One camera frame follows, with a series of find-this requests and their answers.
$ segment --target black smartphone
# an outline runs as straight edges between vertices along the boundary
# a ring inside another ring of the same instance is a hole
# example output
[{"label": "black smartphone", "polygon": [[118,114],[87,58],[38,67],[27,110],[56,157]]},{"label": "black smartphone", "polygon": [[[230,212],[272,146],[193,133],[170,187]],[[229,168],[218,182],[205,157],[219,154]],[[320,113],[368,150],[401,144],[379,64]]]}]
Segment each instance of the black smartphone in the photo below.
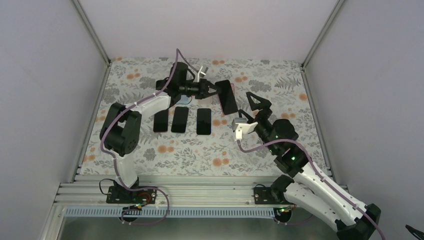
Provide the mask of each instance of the black smartphone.
[{"label": "black smartphone", "polygon": [[169,110],[165,109],[158,111],[153,118],[153,132],[165,133],[168,132],[168,115]]},{"label": "black smartphone", "polygon": [[185,133],[188,117],[189,108],[184,106],[177,106],[173,114],[171,132],[178,134]]},{"label": "black smartphone", "polygon": [[211,135],[211,115],[209,108],[197,109],[197,135]]},{"label": "black smartphone", "polygon": [[234,97],[230,81],[217,81],[215,82],[215,86],[221,89],[221,92],[218,93],[218,98],[221,104],[222,113],[224,115],[237,113],[239,109],[237,108],[236,98]]}]

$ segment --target wire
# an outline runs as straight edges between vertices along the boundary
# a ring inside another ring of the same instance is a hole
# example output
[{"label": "wire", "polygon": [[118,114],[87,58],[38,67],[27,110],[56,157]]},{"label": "wire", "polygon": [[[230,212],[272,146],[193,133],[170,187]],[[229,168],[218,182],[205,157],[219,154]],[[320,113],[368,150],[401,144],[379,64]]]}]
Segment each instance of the wire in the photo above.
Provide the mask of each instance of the wire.
[{"label": "wire", "polygon": [[[175,63],[177,63],[178,62],[178,55],[180,55],[181,56],[181,58],[185,61],[185,63],[188,65],[188,66],[190,66],[194,71],[196,71],[196,72],[198,72],[198,70],[196,69],[196,68],[194,68],[188,61],[187,61],[187,59],[183,56],[183,54],[181,53],[181,51],[177,48],[176,49],[176,54],[175,54]],[[157,95],[159,95],[159,94],[161,94],[166,88],[167,88],[167,86],[170,84],[170,82],[171,82],[171,80],[172,80],[172,78],[173,78],[173,76],[174,76],[174,73],[175,73],[175,69],[176,69],[176,67],[173,67],[172,68],[172,70],[171,70],[171,73],[169,74],[169,78],[168,78],[168,80],[166,81],[166,83],[165,83],[165,85],[162,87],[162,89],[161,90],[159,90],[158,92],[156,92],[156,93],[153,93],[152,95],[149,95],[149,96],[147,96],[147,97],[145,97],[145,98],[143,98],[143,99],[141,99],[141,100],[139,100],[139,101],[137,101],[135,104],[132,104],[132,105],[130,105],[129,107],[127,107],[127,108],[125,108],[120,114],[118,114],[118,116],[116,116],[115,117],[115,119],[110,123],[110,125],[107,127],[107,129],[106,129],[106,131],[104,131],[104,134],[103,134],[103,137],[101,138],[101,141],[100,141],[100,150],[102,151],[102,152],[104,152],[104,153],[106,153],[106,154],[109,154],[110,156],[112,156],[112,159],[113,159],[113,168],[114,168],[114,170],[115,170],[115,174],[116,174],[116,177],[117,177],[117,179],[118,179],[118,181],[120,182],[120,184],[127,190],[127,191],[131,191],[131,192],[138,192],[138,191],[142,191],[142,190],[149,190],[149,189],[152,189],[152,190],[156,190],[156,191],[158,191],[158,192],[160,192],[161,194],[163,194],[163,196],[165,197],[165,199],[166,199],[166,211],[165,211],[165,215],[163,215],[163,217],[162,218],[160,218],[159,220],[157,220],[157,221],[153,221],[153,222],[149,222],[149,223],[133,223],[134,225],[153,225],[153,224],[157,224],[157,223],[160,223],[160,222],[162,222],[167,216],[168,216],[168,213],[169,213],[169,211],[170,211],[170,200],[169,200],[169,198],[168,198],[168,196],[167,196],[167,194],[164,192],[164,191],[162,191],[161,189],[159,189],[159,188],[157,188],[157,187],[141,187],[141,188],[129,188],[128,186],[126,186],[125,185],[125,183],[124,183],[124,181],[122,180],[122,178],[121,178],[121,176],[120,176],[120,174],[119,174],[119,171],[118,171],[118,162],[117,162],[117,156],[116,156],[116,154],[115,153],[113,153],[112,151],[109,151],[109,150],[106,150],[105,149],[105,139],[106,139],[106,137],[108,136],[108,134],[109,134],[109,132],[111,131],[111,129],[112,129],[112,127],[118,122],[118,120],[125,114],[125,113],[127,113],[129,110],[131,110],[131,109],[133,109],[135,106],[137,106],[137,105],[140,105],[141,103],[143,103],[143,102],[145,102],[145,101],[147,101],[147,100],[149,100],[149,99],[152,99],[152,98],[154,98],[155,96],[157,96]]]},{"label": "wire", "polygon": [[103,192],[103,190],[102,190],[102,186],[100,185],[101,183],[102,183],[102,181],[103,180],[109,180],[109,181],[114,181],[113,179],[110,179],[110,178],[103,178],[102,180],[100,180],[99,182],[98,182],[98,188],[100,189],[100,192],[101,192],[101,194],[103,194],[103,195],[106,195],[107,196],[107,194],[106,193],[104,193]]},{"label": "wire", "polygon": [[301,222],[293,222],[293,223],[291,223],[291,222],[280,222],[280,221],[277,220],[277,218],[273,217],[274,221],[276,221],[277,224],[282,223],[285,226],[298,226],[298,225],[302,225],[302,224],[305,224],[305,223],[309,222],[313,218],[314,218],[314,215],[311,215],[310,217],[308,217],[307,219],[305,219],[305,220],[303,220]]},{"label": "wire", "polygon": [[315,174],[321,179],[321,181],[323,181],[330,189],[332,189],[336,194],[338,194],[342,199],[344,199],[346,202],[348,202],[350,205],[352,205],[352,207],[356,210],[358,210],[358,212],[360,212],[363,216],[365,216],[365,218],[374,226],[375,229],[377,229],[378,233],[381,236],[382,240],[386,240],[386,237],[383,234],[383,231],[381,230],[381,228],[377,225],[377,223],[365,212],[363,211],[361,208],[359,208],[354,202],[352,202],[349,198],[347,198],[346,196],[344,196],[339,190],[337,190],[337,188],[335,188],[330,182],[327,181],[327,179],[324,179],[324,176],[320,173],[320,171],[318,171],[318,169],[315,167],[315,165],[313,164],[312,158],[311,156],[308,154],[308,152],[306,151],[306,149],[304,148],[304,146],[302,146],[302,144],[300,144],[297,141],[291,140],[291,139],[277,139],[274,141],[270,141],[267,142],[265,144],[262,144],[260,146],[254,147],[252,149],[249,150],[244,150],[242,148],[242,144],[240,142],[240,140],[237,140],[237,144],[238,144],[238,148],[243,152],[243,153],[250,153],[250,152],[254,152],[257,151],[261,148],[265,148],[268,147],[269,145],[273,145],[273,144],[278,144],[278,143],[291,143],[296,145],[299,149],[301,149],[305,155],[306,158],[308,160],[308,162],[310,163],[310,165],[313,168],[313,171],[315,172]]},{"label": "wire", "polygon": [[140,193],[138,196],[139,197],[141,197],[141,195],[146,195],[147,197],[146,197],[146,204],[145,204],[145,206],[147,205],[147,204],[149,204],[150,203],[150,200],[152,199],[152,197],[150,196],[150,194],[148,194],[147,192],[142,192],[142,193]]}]

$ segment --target orange flower pattern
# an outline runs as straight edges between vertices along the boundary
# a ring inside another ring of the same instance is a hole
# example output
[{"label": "orange flower pattern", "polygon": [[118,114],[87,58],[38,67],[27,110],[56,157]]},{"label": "orange flower pattern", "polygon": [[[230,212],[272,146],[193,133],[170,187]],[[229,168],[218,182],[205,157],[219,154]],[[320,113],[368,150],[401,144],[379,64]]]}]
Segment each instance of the orange flower pattern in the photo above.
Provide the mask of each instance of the orange flower pattern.
[{"label": "orange flower pattern", "polygon": [[[246,59],[188,59],[195,67],[209,67],[206,79],[212,82],[230,80],[234,84],[239,109],[252,116],[246,92],[252,92],[272,102],[274,122],[290,120],[299,134],[298,141],[307,145],[313,160],[325,169],[325,162],[314,125],[311,109],[303,85],[299,65],[294,61]],[[100,151],[100,131],[111,104],[133,103],[155,91],[156,81],[168,76],[172,58],[117,57],[112,62],[93,131],[83,159],[81,174],[114,173],[112,159]],[[171,176],[280,176],[269,151],[243,153],[233,139],[231,122],[237,114],[223,115],[217,96],[212,104],[199,104],[193,99],[189,105],[186,132],[171,132],[175,105],[169,109],[168,132],[153,132],[153,116],[143,119],[139,143],[133,152],[135,169],[140,175]],[[212,111],[211,135],[196,134],[198,108]],[[242,140],[242,147],[250,149],[261,144],[252,133]]]}]

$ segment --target metal extrusion bar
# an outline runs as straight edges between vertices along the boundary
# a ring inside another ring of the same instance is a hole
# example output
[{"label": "metal extrusion bar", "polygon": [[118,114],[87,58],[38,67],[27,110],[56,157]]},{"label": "metal extrusion bar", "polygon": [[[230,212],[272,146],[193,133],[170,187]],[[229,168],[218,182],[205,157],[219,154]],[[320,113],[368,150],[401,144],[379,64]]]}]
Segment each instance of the metal extrusion bar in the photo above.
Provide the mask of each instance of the metal extrusion bar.
[{"label": "metal extrusion bar", "polygon": [[[76,175],[73,183],[62,183],[54,200],[55,206],[128,206],[108,204],[100,193],[99,181],[112,175]],[[139,176],[140,186],[162,189],[171,207],[256,207],[275,208],[287,205],[255,205],[256,184],[271,185],[276,177],[207,177],[207,176]],[[103,181],[106,191],[112,183]],[[165,207],[165,197],[158,193],[155,207]]]},{"label": "metal extrusion bar", "polygon": [[322,27],[321,31],[318,34],[318,37],[316,38],[315,42],[313,43],[312,47],[310,48],[309,52],[306,55],[305,60],[302,63],[302,66],[306,68],[311,61],[312,56],[314,55],[315,51],[317,50],[318,46],[321,43],[321,40],[323,40],[324,36],[327,34],[331,24],[334,22],[335,17],[342,9],[343,3],[345,3],[345,0],[338,0],[336,4],[334,5],[330,15],[327,18],[327,21],[325,22],[324,26]]},{"label": "metal extrusion bar", "polygon": [[50,213],[47,217],[44,229],[41,233],[41,240],[55,240],[58,239],[62,223],[64,220],[67,207],[65,206],[52,206]]},{"label": "metal extrusion bar", "polygon": [[85,28],[87,29],[88,33],[90,34],[91,38],[94,41],[94,44],[97,47],[97,50],[99,51],[101,57],[103,58],[104,62],[107,64],[107,66],[110,65],[109,57],[106,54],[105,48],[103,47],[102,43],[99,40],[99,37],[97,36],[96,32],[94,31],[94,28],[92,24],[89,21],[89,18],[87,17],[86,12],[83,9],[83,6],[81,6],[81,3],[79,0],[71,0],[73,3],[73,6],[75,7],[75,10],[78,12],[79,17],[81,18],[82,22],[85,25]]},{"label": "metal extrusion bar", "polygon": [[[132,211],[125,217],[161,218],[166,207],[145,206],[140,211]],[[65,217],[121,217],[119,206],[70,206]],[[274,217],[272,207],[170,207],[167,218],[254,218],[271,219]]]},{"label": "metal extrusion bar", "polygon": [[104,73],[103,80],[100,85],[100,90],[97,93],[97,98],[94,103],[94,109],[91,113],[90,122],[88,123],[87,130],[85,131],[85,137],[82,141],[81,148],[79,149],[76,166],[74,171],[71,173],[72,175],[69,176],[68,182],[73,182],[74,178],[77,174],[79,174],[79,170],[81,170],[81,164],[84,160],[84,155],[86,154],[87,147],[89,145],[90,137],[93,131],[94,123],[96,120],[97,112],[99,111],[100,103],[102,101],[103,92],[105,91],[106,83],[108,81],[109,73],[111,72],[111,67],[107,67],[106,72]]},{"label": "metal extrusion bar", "polygon": [[303,69],[301,69],[301,74],[302,74],[303,84],[306,90],[307,99],[310,105],[310,111],[312,112],[313,122],[315,123],[316,133],[318,134],[319,143],[321,144],[322,155],[324,157],[326,166],[329,168],[328,171],[331,173],[328,175],[329,176],[331,175],[333,180],[337,183],[337,176],[335,176],[334,172],[332,171],[329,152],[327,149],[326,141],[324,140],[324,137],[323,137],[323,130],[321,129],[320,121],[318,119],[317,109],[315,107],[314,99],[312,97],[311,88],[308,83],[308,78],[306,77],[306,73]]}]

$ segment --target red wire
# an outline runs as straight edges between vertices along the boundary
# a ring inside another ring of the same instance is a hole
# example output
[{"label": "red wire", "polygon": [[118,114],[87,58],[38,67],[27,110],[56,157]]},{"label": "red wire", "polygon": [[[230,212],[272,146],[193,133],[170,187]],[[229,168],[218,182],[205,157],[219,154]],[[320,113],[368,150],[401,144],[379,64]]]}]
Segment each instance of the red wire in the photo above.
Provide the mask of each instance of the red wire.
[{"label": "red wire", "polygon": [[148,194],[147,192],[142,192],[140,193],[138,196],[140,197],[141,195],[146,195],[146,205],[150,203],[150,200],[152,199],[152,197],[150,196],[150,194]]}]

